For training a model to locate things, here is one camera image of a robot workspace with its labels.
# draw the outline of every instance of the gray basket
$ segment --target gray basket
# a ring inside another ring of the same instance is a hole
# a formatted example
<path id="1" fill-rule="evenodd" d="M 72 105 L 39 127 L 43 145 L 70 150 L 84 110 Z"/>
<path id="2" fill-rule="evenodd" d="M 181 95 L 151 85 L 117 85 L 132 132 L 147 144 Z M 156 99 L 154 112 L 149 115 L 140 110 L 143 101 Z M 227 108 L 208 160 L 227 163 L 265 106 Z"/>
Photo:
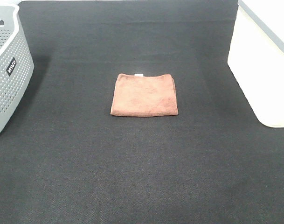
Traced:
<path id="1" fill-rule="evenodd" d="M 0 132 L 20 102 L 34 64 L 18 17 L 17 5 L 0 5 Z"/>

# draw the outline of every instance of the brown towel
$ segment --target brown towel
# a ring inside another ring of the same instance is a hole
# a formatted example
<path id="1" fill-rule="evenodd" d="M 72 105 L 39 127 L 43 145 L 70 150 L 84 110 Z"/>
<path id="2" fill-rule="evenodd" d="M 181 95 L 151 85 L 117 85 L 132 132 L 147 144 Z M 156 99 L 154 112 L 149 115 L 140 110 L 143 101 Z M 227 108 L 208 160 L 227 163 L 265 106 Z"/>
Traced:
<path id="1" fill-rule="evenodd" d="M 111 115 L 154 117 L 177 114 L 176 89 L 171 75 L 140 77 L 119 74 Z"/>

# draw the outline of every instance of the black carpet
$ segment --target black carpet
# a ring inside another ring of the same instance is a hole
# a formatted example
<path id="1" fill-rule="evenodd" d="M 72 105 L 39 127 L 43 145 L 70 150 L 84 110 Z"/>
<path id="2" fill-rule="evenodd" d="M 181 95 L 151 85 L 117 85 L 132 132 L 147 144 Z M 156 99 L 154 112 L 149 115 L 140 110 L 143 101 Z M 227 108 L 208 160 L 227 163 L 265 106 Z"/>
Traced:
<path id="1" fill-rule="evenodd" d="M 0 134 L 0 224 L 284 224 L 284 129 L 226 60 L 237 0 L 23 2 L 35 70 Z M 112 117 L 118 73 L 178 116 Z"/>

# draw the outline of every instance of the folded towel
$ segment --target folded towel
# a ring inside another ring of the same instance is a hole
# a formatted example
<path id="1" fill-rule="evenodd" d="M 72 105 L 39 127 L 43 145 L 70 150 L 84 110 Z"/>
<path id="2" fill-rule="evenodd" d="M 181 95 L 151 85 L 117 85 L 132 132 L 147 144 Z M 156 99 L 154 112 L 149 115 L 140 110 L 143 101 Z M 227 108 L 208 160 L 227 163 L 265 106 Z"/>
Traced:
<path id="1" fill-rule="evenodd" d="M 176 89 L 171 75 L 140 77 L 119 74 L 111 115 L 154 117 L 177 114 Z"/>

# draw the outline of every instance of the gray lid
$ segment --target gray lid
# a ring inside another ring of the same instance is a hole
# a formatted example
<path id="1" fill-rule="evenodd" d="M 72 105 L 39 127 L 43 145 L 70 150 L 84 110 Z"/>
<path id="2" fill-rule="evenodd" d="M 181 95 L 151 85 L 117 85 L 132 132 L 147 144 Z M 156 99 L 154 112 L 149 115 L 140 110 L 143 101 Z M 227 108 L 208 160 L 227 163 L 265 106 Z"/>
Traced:
<path id="1" fill-rule="evenodd" d="M 279 0 L 271 1 L 272 5 L 267 1 L 238 1 L 239 6 L 284 52 L 284 4 L 282 3 L 284 1 Z"/>

